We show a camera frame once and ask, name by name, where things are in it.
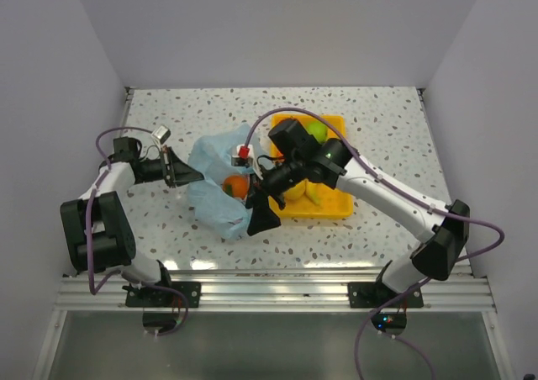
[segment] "speckled countertop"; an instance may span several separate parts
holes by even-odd
[[[210,134],[208,125],[224,132],[287,105],[343,116],[347,138],[371,162],[423,193],[449,199],[414,87],[135,90],[125,124],[165,124],[172,131],[168,144],[186,161],[194,141]],[[258,129],[265,149],[269,127],[267,120]],[[148,135],[129,135],[150,144]],[[382,267],[415,244],[404,228],[360,200],[347,219],[284,219],[276,230],[222,240],[195,220],[185,192],[157,182],[132,187],[122,198],[139,252],[171,269]]]

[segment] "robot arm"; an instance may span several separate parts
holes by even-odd
[[[85,212],[88,199],[96,188],[92,204],[92,248],[95,272],[120,271],[134,283],[160,284],[170,287],[170,278],[157,260],[137,253],[135,237],[119,200],[135,184],[164,180],[168,187],[180,187],[203,180],[203,175],[183,163],[164,141],[170,135],[165,127],[154,132],[159,144],[159,157],[140,157],[141,143],[122,137],[113,142],[114,153],[108,158],[110,168],[103,163],[99,178],[81,197],[61,205],[61,220],[66,235],[71,264],[77,272],[87,267],[87,237]]]
[[[382,305],[426,277],[443,281],[450,276],[467,242],[468,223],[435,214],[433,210],[468,217],[469,208],[464,202],[456,200],[452,205],[446,205],[430,198],[385,175],[362,157],[363,164],[377,173],[374,177],[352,157],[340,140],[329,139],[320,145],[295,119],[286,119],[276,125],[269,132],[269,138],[282,153],[284,161],[276,163],[270,170],[255,166],[261,172],[253,177],[254,189],[247,199],[247,207],[253,208],[249,234],[280,225],[279,218],[268,208],[267,197],[272,197],[280,208],[284,208],[282,194],[307,178],[368,202],[399,222],[419,242],[407,255],[390,261],[376,282],[361,290],[364,292],[362,296],[369,299],[371,305]],[[238,156],[235,163],[241,163],[241,158],[249,163],[255,159],[254,156],[248,159]],[[421,208],[390,190],[381,180],[404,190],[429,207]]]

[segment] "glass panel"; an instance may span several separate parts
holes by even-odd
[[[176,334],[144,335],[140,313],[69,313],[52,379],[357,379],[353,340],[365,314],[189,316]],[[403,337],[431,359],[439,380],[499,379],[480,314],[409,314]],[[368,379],[430,380],[421,357],[369,329]]]

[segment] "plastic bag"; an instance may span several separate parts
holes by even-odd
[[[231,165],[231,155],[238,145],[245,143],[250,126],[219,135],[202,136],[193,147],[188,165],[201,172],[204,181],[188,184],[188,202],[194,207],[196,219],[208,225],[226,240],[238,240],[246,235],[252,211],[238,199],[222,190],[222,182],[234,174],[250,174],[252,168]],[[257,155],[262,154],[260,141],[252,136],[251,144]]]

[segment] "banana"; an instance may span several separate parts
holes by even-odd
[[[306,181],[306,196],[310,199],[315,205],[320,205],[321,201],[318,196],[318,184],[313,182]]]
[[[284,193],[284,198],[287,199],[288,201],[297,201],[299,198],[303,196],[305,190],[306,190],[306,180],[302,180],[295,187],[289,188]]]

